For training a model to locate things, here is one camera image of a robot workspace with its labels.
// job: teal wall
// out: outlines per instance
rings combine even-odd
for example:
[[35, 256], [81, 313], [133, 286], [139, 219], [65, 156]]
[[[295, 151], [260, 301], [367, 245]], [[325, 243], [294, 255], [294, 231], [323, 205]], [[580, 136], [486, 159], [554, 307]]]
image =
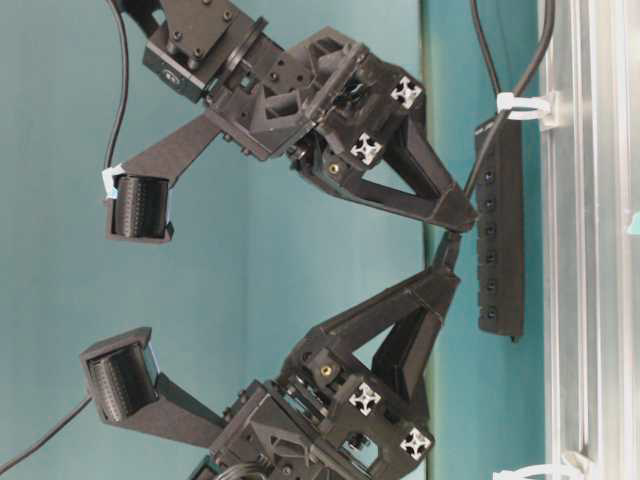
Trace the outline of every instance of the teal wall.
[[[118, 161], [200, 112], [143, 69], [129, 25]], [[3, 2], [0, 44], [0, 462], [83, 397], [80, 351], [140, 325], [154, 327], [164, 371], [225, 406], [244, 375], [246, 160], [220, 144], [184, 177], [170, 246], [108, 242], [99, 171], [120, 89], [110, 11], [102, 0]], [[102, 426], [91, 407], [2, 478], [174, 480], [202, 455]]]
[[[537, 2], [480, 1], [503, 88], [511, 89], [537, 42]], [[426, 0], [430, 133], [464, 183], [474, 160], [473, 131], [495, 113], [468, 0]], [[528, 92], [537, 94], [535, 86]], [[467, 236], [457, 269], [462, 289], [432, 365], [435, 479], [484, 479], [544, 461], [544, 368], [540, 162], [537, 124], [525, 128], [526, 333], [521, 342], [477, 327], [476, 237]]]

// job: teal background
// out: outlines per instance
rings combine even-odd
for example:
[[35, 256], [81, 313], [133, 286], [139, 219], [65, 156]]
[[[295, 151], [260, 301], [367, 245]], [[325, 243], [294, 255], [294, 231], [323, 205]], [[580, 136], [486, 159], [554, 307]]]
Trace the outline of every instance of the teal background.
[[[537, 2], [478, 2], [502, 88], [511, 90], [537, 43]], [[423, 9], [430, 136], [464, 182], [473, 163], [473, 131], [495, 113], [468, 0], [427, 0]], [[536, 95], [532, 85], [527, 95]], [[543, 463], [544, 366], [539, 133], [525, 126], [526, 327], [519, 344], [477, 327], [476, 236], [463, 242], [462, 289], [432, 364], [435, 479], [487, 479], [491, 472]]]
[[[122, 161], [200, 112], [141, 66]], [[148, 325], [161, 368], [220, 408], [243, 385], [247, 161], [222, 142], [177, 187], [178, 234], [155, 248], [104, 239], [102, 168], [120, 92], [115, 24], [100, 0], [2, 3], [0, 458], [84, 395], [78, 354]], [[93, 406], [3, 480], [184, 479], [204, 452], [108, 428]]]
[[[268, 34], [285, 48], [331, 25], [415, 75], [423, 23], [431, 134], [464, 181], [473, 128], [492, 105], [466, 0], [430, 0], [422, 11], [418, 0], [237, 3], [264, 15]], [[497, 63], [512, 84], [535, 44], [535, 2], [485, 3]], [[144, 39], [128, 27], [132, 91], [117, 161], [200, 112], [140, 65]], [[313, 324], [422, 268], [416, 222], [328, 197], [290, 172], [287, 160], [248, 161], [224, 142], [178, 185], [173, 243], [107, 242], [98, 172], [120, 75], [107, 7], [87, 0], [65, 0], [64, 8], [55, 0], [5, 2], [0, 42], [7, 47], [0, 73], [0, 461], [80, 400], [77, 355], [95, 340], [153, 327], [161, 368], [220, 411], [247, 382], [274, 376]], [[434, 478], [490, 478], [493, 469], [543, 459], [535, 138], [532, 127], [527, 337], [513, 346], [477, 331], [468, 238], [459, 268], [465, 283], [432, 362]], [[396, 183], [389, 170], [375, 173]], [[186, 478], [203, 453], [102, 426], [89, 410], [3, 478], [173, 480]]]

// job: hex bolt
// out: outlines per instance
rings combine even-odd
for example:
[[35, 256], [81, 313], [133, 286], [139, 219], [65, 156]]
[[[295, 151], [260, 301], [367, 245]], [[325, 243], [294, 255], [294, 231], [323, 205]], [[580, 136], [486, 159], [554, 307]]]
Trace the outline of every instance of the hex bolt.
[[176, 47], [176, 44], [171, 40], [167, 42], [167, 53], [169, 55], [175, 55], [176, 53], [178, 53], [178, 47]]
[[189, 70], [197, 70], [200, 67], [200, 62], [195, 58], [190, 58], [187, 62], [187, 67], [189, 67]]

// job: black 3d-printed part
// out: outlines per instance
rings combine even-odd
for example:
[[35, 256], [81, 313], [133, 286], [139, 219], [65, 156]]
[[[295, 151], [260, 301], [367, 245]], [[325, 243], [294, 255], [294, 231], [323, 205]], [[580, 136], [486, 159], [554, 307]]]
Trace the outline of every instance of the black 3d-printed part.
[[[482, 147], [493, 120], [475, 132]], [[478, 182], [478, 279], [480, 328], [521, 337], [524, 328], [524, 198], [522, 126], [507, 121]]]
[[169, 182], [123, 176], [118, 180], [113, 233], [125, 238], [161, 239], [167, 225]]

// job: aluminum frame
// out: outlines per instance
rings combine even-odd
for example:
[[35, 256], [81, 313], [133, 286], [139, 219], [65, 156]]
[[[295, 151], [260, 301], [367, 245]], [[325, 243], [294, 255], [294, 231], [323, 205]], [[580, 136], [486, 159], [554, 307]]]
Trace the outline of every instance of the aluminum frame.
[[640, 4], [558, 2], [541, 72], [548, 460], [640, 478]]

